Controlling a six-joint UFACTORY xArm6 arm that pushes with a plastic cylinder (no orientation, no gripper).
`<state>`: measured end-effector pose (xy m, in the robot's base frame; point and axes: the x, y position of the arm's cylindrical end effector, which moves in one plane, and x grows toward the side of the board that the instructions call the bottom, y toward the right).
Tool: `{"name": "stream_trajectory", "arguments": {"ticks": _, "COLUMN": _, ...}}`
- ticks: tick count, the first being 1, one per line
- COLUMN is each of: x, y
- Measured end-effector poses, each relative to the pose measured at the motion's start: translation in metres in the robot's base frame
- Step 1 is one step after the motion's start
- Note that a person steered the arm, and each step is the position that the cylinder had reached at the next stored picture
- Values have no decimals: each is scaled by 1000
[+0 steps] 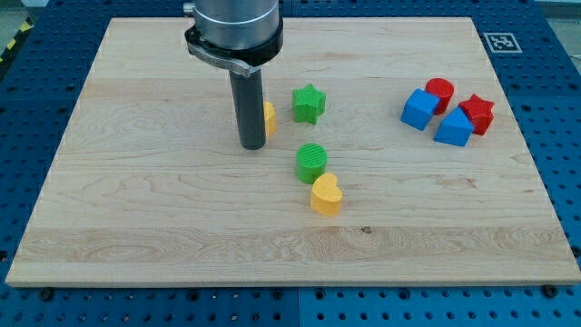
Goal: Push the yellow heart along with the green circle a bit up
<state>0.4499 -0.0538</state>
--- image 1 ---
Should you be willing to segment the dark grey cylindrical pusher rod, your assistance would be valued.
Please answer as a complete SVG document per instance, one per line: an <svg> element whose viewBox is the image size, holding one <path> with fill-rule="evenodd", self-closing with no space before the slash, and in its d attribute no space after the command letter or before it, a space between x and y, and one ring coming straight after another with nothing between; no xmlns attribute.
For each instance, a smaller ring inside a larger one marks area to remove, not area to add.
<svg viewBox="0 0 581 327"><path fill-rule="evenodd" d="M261 70L248 77L230 72L230 80L241 146L258 150L266 143Z"/></svg>

